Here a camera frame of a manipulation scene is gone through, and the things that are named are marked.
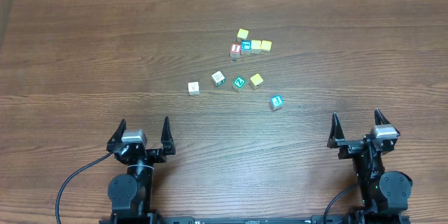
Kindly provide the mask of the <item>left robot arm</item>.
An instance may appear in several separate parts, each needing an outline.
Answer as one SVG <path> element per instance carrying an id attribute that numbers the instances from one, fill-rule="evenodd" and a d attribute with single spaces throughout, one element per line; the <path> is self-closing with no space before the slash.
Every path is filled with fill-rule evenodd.
<path id="1" fill-rule="evenodd" d="M 142 129 L 127 129 L 122 120 L 108 140 L 106 150 L 127 166 L 124 174 L 115 176 L 108 185 L 111 215 L 99 224 L 147 223 L 161 224 L 165 220 L 151 208 L 154 164 L 165 163 L 168 155 L 176 153 L 169 119 L 164 119 L 161 148 L 147 149 L 147 138 Z"/>

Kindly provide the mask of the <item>white patterned block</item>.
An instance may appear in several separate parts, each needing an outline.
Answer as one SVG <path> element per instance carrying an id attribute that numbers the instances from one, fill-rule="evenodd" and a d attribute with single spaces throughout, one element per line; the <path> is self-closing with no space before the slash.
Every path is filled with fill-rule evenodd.
<path id="1" fill-rule="evenodd" d="M 211 77 L 212 77 L 212 80 L 213 80 L 214 84 L 216 85 L 216 87 L 220 87 L 222 84 L 224 84 L 226 82 L 226 79 L 221 71 L 217 71 L 216 73 L 213 73 L 211 75 Z"/>

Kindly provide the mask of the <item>blue P block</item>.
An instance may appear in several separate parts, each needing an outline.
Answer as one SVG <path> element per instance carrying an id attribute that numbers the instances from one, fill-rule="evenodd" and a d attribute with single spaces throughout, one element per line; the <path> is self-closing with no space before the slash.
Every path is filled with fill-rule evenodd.
<path id="1" fill-rule="evenodd" d="M 273 111 L 281 109 L 284 105 L 284 100 L 281 95 L 273 96 L 269 102 Z"/>

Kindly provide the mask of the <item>plain white wooden block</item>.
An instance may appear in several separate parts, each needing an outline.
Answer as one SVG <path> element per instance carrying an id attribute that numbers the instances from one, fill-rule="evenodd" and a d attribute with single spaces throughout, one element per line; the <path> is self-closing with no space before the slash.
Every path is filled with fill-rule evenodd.
<path id="1" fill-rule="evenodd" d="M 198 82 L 188 83 L 188 92 L 189 92 L 189 95 L 199 95 L 200 94 L 199 83 Z"/>

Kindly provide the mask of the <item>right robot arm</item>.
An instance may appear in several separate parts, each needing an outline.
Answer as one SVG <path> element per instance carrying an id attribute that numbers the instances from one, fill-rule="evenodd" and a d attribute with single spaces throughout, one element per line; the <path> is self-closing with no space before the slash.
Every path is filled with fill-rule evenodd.
<path id="1" fill-rule="evenodd" d="M 375 125 L 370 133 L 359 140 L 347 140 L 336 113 L 332 115 L 332 126 L 327 147 L 339 150 L 338 158 L 351 159 L 357 183 L 335 196 L 325 208 L 323 222 L 329 220 L 331 206 L 354 188 L 360 188 L 363 205 L 353 207 L 343 217 L 343 223 L 409 223 L 410 218 L 402 212 L 408 209 L 413 181 L 401 171 L 386 171 L 382 155 L 390 153 L 400 136 L 383 113 L 374 111 Z"/>

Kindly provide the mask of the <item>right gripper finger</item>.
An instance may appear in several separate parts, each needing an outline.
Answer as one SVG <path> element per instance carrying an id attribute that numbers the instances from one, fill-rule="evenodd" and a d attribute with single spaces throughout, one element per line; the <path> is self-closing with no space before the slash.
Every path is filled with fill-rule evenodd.
<path id="1" fill-rule="evenodd" d="M 328 137 L 328 147 L 338 147 L 338 143 L 341 141 L 345 141 L 345 137 L 337 113 L 334 112 L 332 115 L 330 135 Z"/>
<path id="2" fill-rule="evenodd" d="M 388 125 L 390 123 L 378 108 L 374 110 L 374 120 L 375 125 Z"/>

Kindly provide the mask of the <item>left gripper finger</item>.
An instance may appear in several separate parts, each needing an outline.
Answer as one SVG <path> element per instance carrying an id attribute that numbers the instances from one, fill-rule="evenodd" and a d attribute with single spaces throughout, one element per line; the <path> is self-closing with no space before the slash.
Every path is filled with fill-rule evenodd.
<path id="1" fill-rule="evenodd" d="M 165 155 L 175 155 L 176 154 L 176 147 L 175 147 L 175 143 L 174 143 L 174 140 L 172 137 L 168 116 L 166 116 L 164 119 L 164 125 L 162 128 L 160 142 L 162 144 L 162 151 Z"/>
<path id="2" fill-rule="evenodd" d="M 121 142 L 124 131 L 126 130 L 126 121 L 122 119 L 117 130 L 113 133 L 107 142 L 107 147 L 116 147 Z"/>

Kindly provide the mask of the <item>green Z block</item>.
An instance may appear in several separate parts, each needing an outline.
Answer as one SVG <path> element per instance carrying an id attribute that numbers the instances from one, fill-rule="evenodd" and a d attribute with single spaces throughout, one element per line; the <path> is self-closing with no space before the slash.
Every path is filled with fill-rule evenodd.
<path id="1" fill-rule="evenodd" d="M 234 79 L 234 81 L 232 82 L 233 88 L 238 92 L 242 91 L 245 84 L 246 84 L 246 80 L 244 78 L 242 78 L 241 76 L 236 77 Z"/>

